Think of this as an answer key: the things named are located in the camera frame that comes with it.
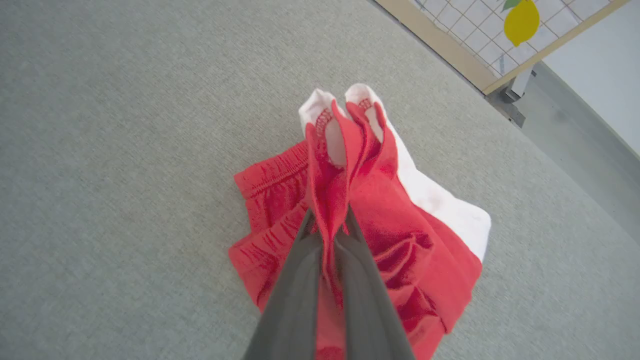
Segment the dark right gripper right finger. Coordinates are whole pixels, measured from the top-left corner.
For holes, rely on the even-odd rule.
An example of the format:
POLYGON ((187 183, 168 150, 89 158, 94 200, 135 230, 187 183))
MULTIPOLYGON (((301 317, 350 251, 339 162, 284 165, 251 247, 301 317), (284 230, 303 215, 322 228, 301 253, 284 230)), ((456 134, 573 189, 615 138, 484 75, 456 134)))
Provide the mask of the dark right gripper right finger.
POLYGON ((340 269, 348 360, 413 360, 398 312, 352 207, 334 237, 340 269))

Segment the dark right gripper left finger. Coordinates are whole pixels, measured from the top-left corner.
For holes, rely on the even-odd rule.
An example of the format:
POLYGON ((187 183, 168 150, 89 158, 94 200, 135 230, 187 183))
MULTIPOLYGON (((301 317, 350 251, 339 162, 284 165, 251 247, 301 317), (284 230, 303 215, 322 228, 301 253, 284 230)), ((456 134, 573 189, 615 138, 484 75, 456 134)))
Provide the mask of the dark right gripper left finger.
POLYGON ((308 209, 243 355, 244 360, 316 358, 323 240, 308 209))

